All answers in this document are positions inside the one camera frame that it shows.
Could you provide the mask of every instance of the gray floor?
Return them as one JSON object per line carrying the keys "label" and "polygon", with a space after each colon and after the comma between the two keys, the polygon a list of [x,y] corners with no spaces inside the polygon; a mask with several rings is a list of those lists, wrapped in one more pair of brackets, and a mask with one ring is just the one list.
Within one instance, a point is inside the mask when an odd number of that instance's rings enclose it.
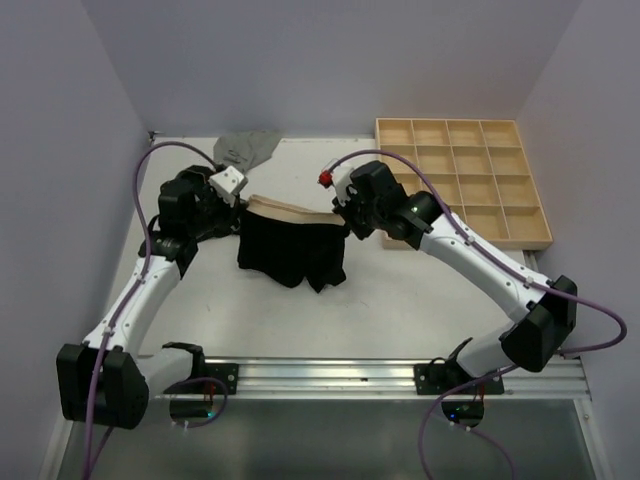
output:
{"label": "gray floor", "polygon": [[[232,399],[219,422],[186,436],[168,422],[115,432],[93,478],[423,478],[417,431],[427,405]],[[425,442],[436,478],[509,478],[494,447],[438,417]],[[571,402],[494,403],[481,428],[506,447],[519,480],[594,478]],[[80,478],[83,430],[74,426],[60,479]]]}

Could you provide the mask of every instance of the robotic arm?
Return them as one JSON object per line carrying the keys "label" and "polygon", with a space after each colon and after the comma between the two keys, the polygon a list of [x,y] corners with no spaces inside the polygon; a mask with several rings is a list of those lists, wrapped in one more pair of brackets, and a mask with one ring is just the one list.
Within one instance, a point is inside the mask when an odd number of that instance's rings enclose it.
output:
{"label": "robotic arm", "polygon": [[[93,366],[104,335],[109,335],[96,394],[94,423],[136,427],[149,400],[171,385],[206,376],[202,348],[169,343],[151,358],[138,359],[142,340],[160,306],[178,285],[198,251],[198,241],[228,235],[238,228],[239,193],[247,179],[234,167],[214,172],[193,166],[162,185],[159,215],[151,220],[151,256],[144,279],[146,247],[138,252],[133,275],[114,306],[81,345],[67,344],[56,359],[62,411],[84,421]],[[155,223],[159,230],[154,230]],[[126,301],[113,328],[109,319],[126,300],[132,285],[143,283]]]}
{"label": "robotic arm", "polygon": [[[334,212],[342,216],[360,240],[376,229],[384,230],[391,238],[440,259],[484,291],[509,318],[504,327],[465,340],[444,365],[432,365],[428,374],[434,385],[448,390],[511,365],[539,372],[575,327],[575,303],[530,288],[536,282],[575,295],[575,283],[564,276],[552,282],[518,264],[452,213],[469,235],[465,241],[431,193],[407,196],[382,162],[355,169],[342,164],[332,174],[323,172],[320,183],[325,188],[335,188]],[[474,242],[519,271],[527,281],[504,273],[474,248]]]}

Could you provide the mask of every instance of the black cloth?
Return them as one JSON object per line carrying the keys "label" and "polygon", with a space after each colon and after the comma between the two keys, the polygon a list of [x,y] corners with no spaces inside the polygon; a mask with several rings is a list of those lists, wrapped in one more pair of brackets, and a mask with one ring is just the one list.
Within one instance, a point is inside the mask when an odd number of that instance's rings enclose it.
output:
{"label": "black cloth", "polygon": [[347,279],[342,270],[347,227],[288,223],[249,211],[240,225],[240,268],[263,272],[289,288],[306,277],[318,293]]}

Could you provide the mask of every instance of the wooden shelf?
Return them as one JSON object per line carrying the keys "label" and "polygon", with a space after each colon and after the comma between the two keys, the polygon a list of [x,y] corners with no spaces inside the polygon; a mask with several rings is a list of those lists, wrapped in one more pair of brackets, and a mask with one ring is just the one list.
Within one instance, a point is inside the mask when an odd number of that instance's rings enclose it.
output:
{"label": "wooden shelf", "polygon": [[491,175],[491,162],[485,147],[453,147],[458,174]]}
{"label": "wooden shelf", "polygon": [[448,120],[449,138],[455,146],[483,146],[484,138],[480,122],[473,120]]}
{"label": "wooden shelf", "polygon": [[426,147],[419,145],[418,166],[423,173],[456,173],[451,147]]}
{"label": "wooden shelf", "polygon": [[[463,222],[499,248],[542,250],[553,238],[510,120],[380,118],[378,146],[415,164]],[[413,170],[382,158],[408,195],[427,190]],[[385,248],[404,242],[383,237]]]}

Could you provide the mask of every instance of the gray cloth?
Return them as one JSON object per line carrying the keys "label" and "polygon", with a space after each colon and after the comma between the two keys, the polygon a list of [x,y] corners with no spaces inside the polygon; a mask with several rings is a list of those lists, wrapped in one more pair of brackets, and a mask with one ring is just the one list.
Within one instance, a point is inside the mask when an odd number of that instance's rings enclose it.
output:
{"label": "gray cloth", "polygon": [[282,132],[254,131],[231,133],[218,138],[213,146],[213,159],[246,173],[271,158],[282,140]]}

